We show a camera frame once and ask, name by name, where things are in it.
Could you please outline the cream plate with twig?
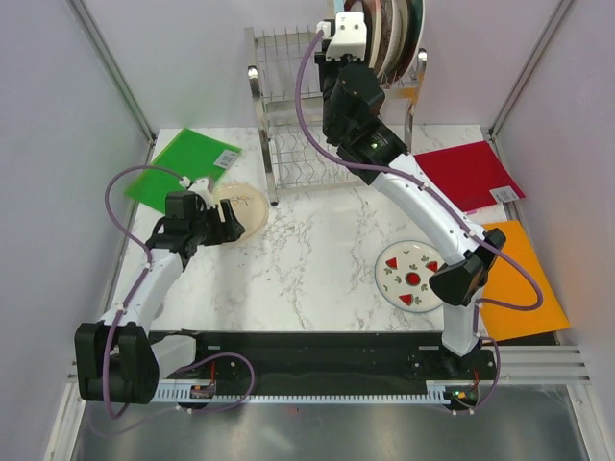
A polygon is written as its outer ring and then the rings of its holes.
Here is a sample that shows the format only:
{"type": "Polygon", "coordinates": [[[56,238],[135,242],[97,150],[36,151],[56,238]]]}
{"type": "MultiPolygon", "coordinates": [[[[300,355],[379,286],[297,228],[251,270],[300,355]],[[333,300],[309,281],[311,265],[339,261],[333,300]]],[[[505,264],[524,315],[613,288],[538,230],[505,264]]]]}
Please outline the cream plate with twig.
{"type": "Polygon", "coordinates": [[[245,232],[239,238],[244,241],[259,232],[268,220],[269,203],[264,194],[245,182],[217,186],[213,198],[220,202],[228,199],[234,214],[245,232]]]}

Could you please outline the watermelon pattern white plate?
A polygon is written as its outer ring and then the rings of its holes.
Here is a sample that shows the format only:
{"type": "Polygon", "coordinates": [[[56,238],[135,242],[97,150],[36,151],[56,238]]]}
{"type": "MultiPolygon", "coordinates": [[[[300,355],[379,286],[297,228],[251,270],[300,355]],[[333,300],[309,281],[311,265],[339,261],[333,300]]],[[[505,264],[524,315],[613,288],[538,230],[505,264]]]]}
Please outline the watermelon pattern white plate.
{"type": "Polygon", "coordinates": [[[442,305],[429,280],[443,260],[431,245],[399,241],[386,247],[375,263],[375,282],[394,307],[410,313],[427,313],[442,305]]]}

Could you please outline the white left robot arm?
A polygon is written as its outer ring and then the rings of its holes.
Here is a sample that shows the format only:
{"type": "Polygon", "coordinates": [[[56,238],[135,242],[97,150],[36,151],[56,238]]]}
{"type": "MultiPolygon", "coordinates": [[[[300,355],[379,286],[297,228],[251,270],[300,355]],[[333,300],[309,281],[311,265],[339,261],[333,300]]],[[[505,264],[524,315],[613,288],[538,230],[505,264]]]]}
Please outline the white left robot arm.
{"type": "Polygon", "coordinates": [[[75,333],[80,395],[88,401],[146,404],[160,380],[182,370],[206,374],[210,354],[195,338],[171,334],[149,339],[154,318],[169,289],[201,247],[237,241],[245,232],[230,200],[209,205],[193,191],[171,192],[165,212],[145,243],[145,260],[133,286],[113,311],[75,333]]]}

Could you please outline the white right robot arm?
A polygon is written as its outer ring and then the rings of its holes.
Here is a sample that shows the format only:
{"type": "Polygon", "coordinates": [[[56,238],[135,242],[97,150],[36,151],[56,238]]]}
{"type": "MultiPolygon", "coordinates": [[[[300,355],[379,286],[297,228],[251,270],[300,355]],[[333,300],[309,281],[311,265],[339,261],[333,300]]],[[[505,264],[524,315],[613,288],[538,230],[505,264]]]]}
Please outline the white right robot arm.
{"type": "Polygon", "coordinates": [[[472,222],[435,186],[404,142],[379,118],[385,96],[373,70],[345,56],[314,58],[323,97],[323,133],[343,166],[403,211],[440,253],[429,285],[442,301],[442,371],[465,376],[475,366],[477,313],[471,306],[505,243],[499,230],[472,222]]]}

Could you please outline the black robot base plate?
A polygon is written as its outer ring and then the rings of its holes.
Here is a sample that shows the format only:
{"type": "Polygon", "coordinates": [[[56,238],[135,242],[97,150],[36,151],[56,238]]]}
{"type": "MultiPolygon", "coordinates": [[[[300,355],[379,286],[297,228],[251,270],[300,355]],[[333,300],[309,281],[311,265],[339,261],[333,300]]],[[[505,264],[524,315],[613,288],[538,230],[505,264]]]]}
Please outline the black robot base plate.
{"type": "Polygon", "coordinates": [[[197,368],[233,391],[407,391],[428,381],[491,380],[492,351],[459,357],[437,332],[191,332],[197,368]]]}

